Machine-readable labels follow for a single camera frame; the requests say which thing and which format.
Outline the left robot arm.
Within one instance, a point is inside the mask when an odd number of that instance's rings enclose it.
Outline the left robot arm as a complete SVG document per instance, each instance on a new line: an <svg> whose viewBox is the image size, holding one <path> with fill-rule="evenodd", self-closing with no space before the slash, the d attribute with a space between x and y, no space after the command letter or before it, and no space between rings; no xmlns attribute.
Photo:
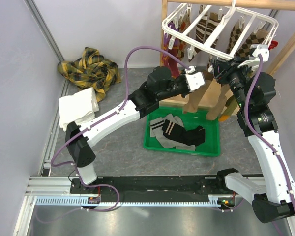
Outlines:
<svg viewBox="0 0 295 236"><path fill-rule="evenodd" d="M190 74L185 70L173 78L169 68L158 66L137 90L114 109L89 121L85 127L74 121L69 123L65 145L83 190L94 193L98 188L94 167L96 155L92 147L115 130L154 112L159 108L160 101L176 95L188 95L191 92L189 78Z"/></svg>

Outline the grey sock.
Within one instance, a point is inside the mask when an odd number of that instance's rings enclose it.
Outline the grey sock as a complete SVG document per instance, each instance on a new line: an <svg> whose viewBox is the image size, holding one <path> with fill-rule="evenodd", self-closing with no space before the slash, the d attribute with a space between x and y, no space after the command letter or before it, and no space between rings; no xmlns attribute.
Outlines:
<svg viewBox="0 0 295 236"><path fill-rule="evenodd" d="M180 143L177 141L170 140L163 135L162 127L165 120L169 120L181 127L184 127L184 124L180 117L173 116L172 114L168 114L163 118L156 118L149 122L149 130L150 136L156 137L158 142L161 144L163 148L176 148L177 150L187 150L187 151L195 151L195 145L187 145L184 143Z"/></svg>

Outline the brown striped sock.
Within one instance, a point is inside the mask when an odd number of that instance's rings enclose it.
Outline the brown striped sock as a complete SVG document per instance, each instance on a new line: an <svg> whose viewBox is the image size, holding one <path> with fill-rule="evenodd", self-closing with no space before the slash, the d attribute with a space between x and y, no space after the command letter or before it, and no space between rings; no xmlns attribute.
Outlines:
<svg viewBox="0 0 295 236"><path fill-rule="evenodd" d="M221 20L219 20L218 18L218 14L213 12L209 12L208 14L204 16L204 18L205 18L205 33L204 33L203 43L206 42L206 40L211 36L213 31L221 22Z"/></svg>
<svg viewBox="0 0 295 236"><path fill-rule="evenodd" d="M204 44L205 42L207 20L208 20L208 13L206 13L196 25L195 40L202 44ZM191 58L188 59L188 61L191 62L194 56L200 51L201 51L200 49L195 48L194 51L192 52Z"/></svg>

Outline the white folded towel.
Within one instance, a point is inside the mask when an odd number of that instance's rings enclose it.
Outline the white folded towel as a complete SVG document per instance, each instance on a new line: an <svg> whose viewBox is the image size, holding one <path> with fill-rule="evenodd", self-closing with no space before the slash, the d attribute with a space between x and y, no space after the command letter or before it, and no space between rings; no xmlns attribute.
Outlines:
<svg viewBox="0 0 295 236"><path fill-rule="evenodd" d="M68 125L75 122L77 125L95 118L99 111L95 90L87 88L73 95L59 98L59 126L66 132Z"/></svg>

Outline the wooden hanger stand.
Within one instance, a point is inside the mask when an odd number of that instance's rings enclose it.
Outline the wooden hanger stand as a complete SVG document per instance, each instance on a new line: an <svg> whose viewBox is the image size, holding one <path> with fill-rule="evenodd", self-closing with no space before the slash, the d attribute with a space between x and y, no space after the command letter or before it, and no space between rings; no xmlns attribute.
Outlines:
<svg viewBox="0 0 295 236"><path fill-rule="evenodd" d="M167 17L167 9L169 2L181 3L183 0L163 0L162 3L162 21ZM203 4L208 5L209 0L186 0L190 4ZM226 6L231 5L232 0L213 0L214 3L225 3ZM239 7L242 8L259 8L259 9L274 9L274 10L285 10L285 11L295 11L295 1L285 1L285 0L238 0ZM274 75L278 69L283 65L291 53L295 50L295 33L280 51L280 53L273 60L271 65L267 69L267 73ZM172 106L172 107L182 107L187 103L187 98L182 98L178 96L173 96L167 98L161 102L161 105Z"/></svg>

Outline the black sock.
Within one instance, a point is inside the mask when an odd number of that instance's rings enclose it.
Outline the black sock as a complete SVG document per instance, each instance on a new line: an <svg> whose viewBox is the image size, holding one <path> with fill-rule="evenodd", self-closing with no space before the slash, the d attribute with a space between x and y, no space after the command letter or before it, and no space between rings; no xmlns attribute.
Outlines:
<svg viewBox="0 0 295 236"><path fill-rule="evenodd" d="M168 119L164 121L162 131L166 138L188 146L198 146L206 140L206 131L202 126L186 130L184 127L169 121Z"/></svg>

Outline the brown argyle sock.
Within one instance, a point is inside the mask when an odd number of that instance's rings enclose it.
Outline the brown argyle sock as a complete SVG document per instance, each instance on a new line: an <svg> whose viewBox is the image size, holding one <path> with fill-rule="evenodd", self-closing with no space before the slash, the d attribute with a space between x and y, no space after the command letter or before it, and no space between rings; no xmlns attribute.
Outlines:
<svg viewBox="0 0 295 236"><path fill-rule="evenodd" d="M236 57L248 57L250 55L250 47L254 44L263 44L268 32L260 29L256 33L250 34L241 47L237 50Z"/></svg>
<svg viewBox="0 0 295 236"><path fill-rule="evenodd" d="M241 36L244 29L244 23L242 23L240 20L238 20L230 33L229 43L226 48L226 53L229 54L233 47L235 46L236 42L238 41L239 37Z"/></svg>

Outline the yellow plaid cloth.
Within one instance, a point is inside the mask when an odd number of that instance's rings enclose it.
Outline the yellow plaid cloth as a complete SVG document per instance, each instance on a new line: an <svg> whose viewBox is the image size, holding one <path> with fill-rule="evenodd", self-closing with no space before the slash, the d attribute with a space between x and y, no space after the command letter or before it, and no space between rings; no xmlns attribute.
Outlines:
<svg viewBox="0 0 295 236"><path fill-rule="evenodd" d="M118 65L89 47L83 50L79 59L59 62L57 70L79 89L93 88L97 102L106 97L112 85L121 82Z"/></svg>

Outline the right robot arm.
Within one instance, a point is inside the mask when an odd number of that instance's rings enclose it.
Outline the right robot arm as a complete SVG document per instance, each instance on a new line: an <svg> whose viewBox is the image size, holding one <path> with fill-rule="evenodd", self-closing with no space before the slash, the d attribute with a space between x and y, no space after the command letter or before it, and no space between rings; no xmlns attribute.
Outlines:
<svg viewBox="0 0 295 236"><path fill-rule="evenodd" d="M295 215L295 182L287 167L278 132L278 125L268 104L276 96L275 79L261 70L253 77L252 69L241 66L243 59L211 60L218 83L229 85L239 105L237 121L257 156L265 186L260 187L231 168L218 172L216 190L230 190L241 195L253 208L262 223Z"/></svg>

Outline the tan sock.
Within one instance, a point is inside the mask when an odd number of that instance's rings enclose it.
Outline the tan sock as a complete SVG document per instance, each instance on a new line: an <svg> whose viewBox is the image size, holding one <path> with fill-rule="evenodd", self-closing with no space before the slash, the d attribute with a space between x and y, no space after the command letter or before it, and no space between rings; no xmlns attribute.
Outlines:
<svg viewBox="0 0 295 236"><path fill-rule="evenodd" d="M228 84L220 84L220 83L217 83L217 84L220 86L220 90L219 90L220 93L219 93L216 105L210 108L209 112L206 115L207 120L217 119L221 115L227 102L226 95L227 95L227 92L230 90L230 86Z"/></svg>
<svg viewBox="0 0 295 236"><path fill-rule="evenodd" d="M205 84L201 86L196 91L189 94L188 102L183 106L182 112L186 113L195 113L198 110L198 105L209 88L211 82L213 81L213 75L207 70L203 70L204 78L206 80Z"/></svg>

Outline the green plastic tray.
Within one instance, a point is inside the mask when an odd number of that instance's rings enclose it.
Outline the green plastic tray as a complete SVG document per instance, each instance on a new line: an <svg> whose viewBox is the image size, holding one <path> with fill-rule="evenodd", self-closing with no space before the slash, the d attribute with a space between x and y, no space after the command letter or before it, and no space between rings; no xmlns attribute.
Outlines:
<svg viewBox="0 0 295 236"><path fill-rule="evenodd" d="M199 109L196 113L186 113L182 112L182 108L175 107L164 107L161 106L151 114L147 116L146 129L143 139L143 147L148 150L153 151L163 151L163 152L173 152L188 154L194 156L209 156L216 157L221 154L220 147L220 131L219 131L219 121L207 120L206 115L208 111L204 109ZM176 148L164 148L157 140L156 137L150 135L149 122L156 118L163 118L168 114L173 116L178 116L181 118L184 127L187 130L194 129L197 126L202 126L206 131L205 142L196 146L194 151L190 150L178 150Z"/></svg>

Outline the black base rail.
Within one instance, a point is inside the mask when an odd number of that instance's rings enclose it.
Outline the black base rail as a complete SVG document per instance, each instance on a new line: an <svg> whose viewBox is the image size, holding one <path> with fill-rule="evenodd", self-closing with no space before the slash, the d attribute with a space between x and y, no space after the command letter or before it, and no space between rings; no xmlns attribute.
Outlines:
<svg viewBox="0 0 295 236"><path fill-rule="evenodd" d="M245 197L253 195L242 189L231 190L218 175L171 176L105 176L85 187L78 178L72 180L71 194L98 194L101 200L122 202L190 202L208 201L212 197Z"/></svg>

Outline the red white sock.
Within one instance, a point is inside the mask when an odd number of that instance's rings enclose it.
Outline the red white sock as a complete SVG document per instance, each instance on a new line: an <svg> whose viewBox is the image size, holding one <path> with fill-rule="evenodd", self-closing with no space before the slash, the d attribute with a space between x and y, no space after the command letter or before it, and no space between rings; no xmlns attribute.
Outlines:
<svg viewBox="0 0 295 236"><path fill-rule="evenodd" d="M269 46L269 50L273 50L273 49L275 49L277 46L279 45L279 43L277 42L277 41L275 41L275 40L272 40L271 41L271 44L270 44L270 46Z"/></svg>

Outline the white clip hanger rack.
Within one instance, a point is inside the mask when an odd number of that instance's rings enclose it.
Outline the white clip hanger rack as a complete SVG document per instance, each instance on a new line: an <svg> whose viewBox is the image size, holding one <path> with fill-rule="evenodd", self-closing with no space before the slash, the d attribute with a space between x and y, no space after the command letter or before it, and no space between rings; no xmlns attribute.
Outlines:
<svg viewBox="0 0 295 236"><path fill-rule="evenodd" d="M197 24L203 19L203 17L207 17L209 20L209 11L212 8L213 5L218 5L224 8L228 8L227 13L223 16L221 13L218 13L218 24L208 37L208 39L205 39L203 43L192 39L189 37L189 33L193 28L197 26ZM262 41L263 45L267 45L268 47L271 45L271 42L275 36L275 33L279 27L278 21L270 16L263 15L261 13L247 10L245 8L239 7L239 1L233 0L231 1L230 6L226 6L225 3L214 3L212 0L209 1L209 4L204 7L202 12L198 15L198 17L190 23L190 25L184 29L182 32L179 32L179 30L172 29L169 26L170 22L173 22L174 25L177 27L178 26L178 18L177 14L179 14L183 9L186 9L186 14L189 13L191 10L191 4L187 3L187 1L182 1L181 4L171 13L169 14L163 21L162 21L162 30L169 35L171 38L169 40L169 49L172 49L174 46L174 42L178 39L182 42L185 42L188 44L190 47L187 49L187 57L188 59L192 59L194 57L194 52L196 49L206 52L212 56L225 59L225 60L230 60L234 57L235 53L238 51L239 46L241 43L244 41L246 34L250 30L250 28L253 26L253 22L258 19L260 20L260 24L258 25L257 28L253 31L253 33L257 33L258 30L260 30L265 23L268 23L271 25L271 29L269 30L267 36L265 39ZM243 31L239 38L236 40L236 43L234 44L232 50L229 53L224 53L221 52L215 48L212 47L214 42L219 38L220 34L222 33L223 29L225 26L228 24L229 20L231 17L236 13L241 13L242 17L249 16L250 20L249 22L245 25L243 28Z"/></svg>

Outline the purple maroon sock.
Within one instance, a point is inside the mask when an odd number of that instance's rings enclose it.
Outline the purple maroon sock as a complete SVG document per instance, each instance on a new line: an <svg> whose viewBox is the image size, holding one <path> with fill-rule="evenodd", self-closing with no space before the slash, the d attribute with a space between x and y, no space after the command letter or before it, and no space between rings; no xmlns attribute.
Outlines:
<svg viewBox="0 0 295 236"><path fill-rule="evenodd" d="M170 53L174 57L177 57L177 52L179 49L179 40L175 39L172 49L169 49L170 39L171 39L171 36L168 35L167 33L164 33L162 49ZM170 68L173 78L176 78L179 75L177 62L174 59L172 59L170 56L163 54L161 58L161 62L163 66Z"/></svg>

